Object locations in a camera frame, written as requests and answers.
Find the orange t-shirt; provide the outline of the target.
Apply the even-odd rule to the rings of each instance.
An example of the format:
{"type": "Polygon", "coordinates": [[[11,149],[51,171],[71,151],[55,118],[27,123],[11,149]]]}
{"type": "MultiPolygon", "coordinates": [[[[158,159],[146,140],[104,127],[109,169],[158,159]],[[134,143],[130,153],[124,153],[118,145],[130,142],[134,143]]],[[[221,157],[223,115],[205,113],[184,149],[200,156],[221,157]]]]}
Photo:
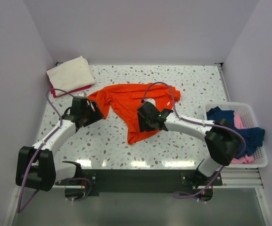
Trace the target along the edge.
{"type": "Polygon", "coordinates": [[[173,107],[172,95],[166,85],[153,85],[151,88],[149,86],[149,83],[111,85],[90,94],[88,99],[96,102],[105,118],[108,116],[109,109],[113,109],[126,123],[127,142],[132,145],[158,133],[157,130],[140,132],[137,109],[143,97],[154,99],[159,111],[173,107]]]}

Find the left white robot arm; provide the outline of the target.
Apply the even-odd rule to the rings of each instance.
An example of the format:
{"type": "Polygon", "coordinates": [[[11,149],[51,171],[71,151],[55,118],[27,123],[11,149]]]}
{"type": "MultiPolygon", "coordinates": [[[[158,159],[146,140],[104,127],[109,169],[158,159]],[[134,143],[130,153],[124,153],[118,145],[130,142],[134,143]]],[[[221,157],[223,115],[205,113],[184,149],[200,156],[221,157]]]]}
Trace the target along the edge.
{"type": "Polygon", "coordinates": [[[23,146],[18,153],[16,185],[49,191],[56,182],[67,180],[72,185],[82,181],[81,165],[74,161],[55,163],[57,151],[79,129],[101,119],[103,114],[95,101],[73,97],[72,105],[43,139],[32,146],[23,146]]]}

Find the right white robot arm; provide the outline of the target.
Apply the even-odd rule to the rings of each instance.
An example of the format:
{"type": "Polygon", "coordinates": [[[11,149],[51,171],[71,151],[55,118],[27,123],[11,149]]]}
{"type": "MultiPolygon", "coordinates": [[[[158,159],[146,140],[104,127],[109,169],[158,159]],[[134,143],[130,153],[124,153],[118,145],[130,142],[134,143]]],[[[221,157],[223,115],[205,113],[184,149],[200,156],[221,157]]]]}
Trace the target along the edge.
{"type": "Polygon", "coordinates": [[[209,156],[185,178],[193,186],[206,185],[222,166],[228,166],[241,147],[242,136],[225,119],[198,120],[178,115],[175,109],[159,111],[152,103],[143,101],[137,109],[140,132],[173,131],[198,138],[206,143],[209,156]]]}

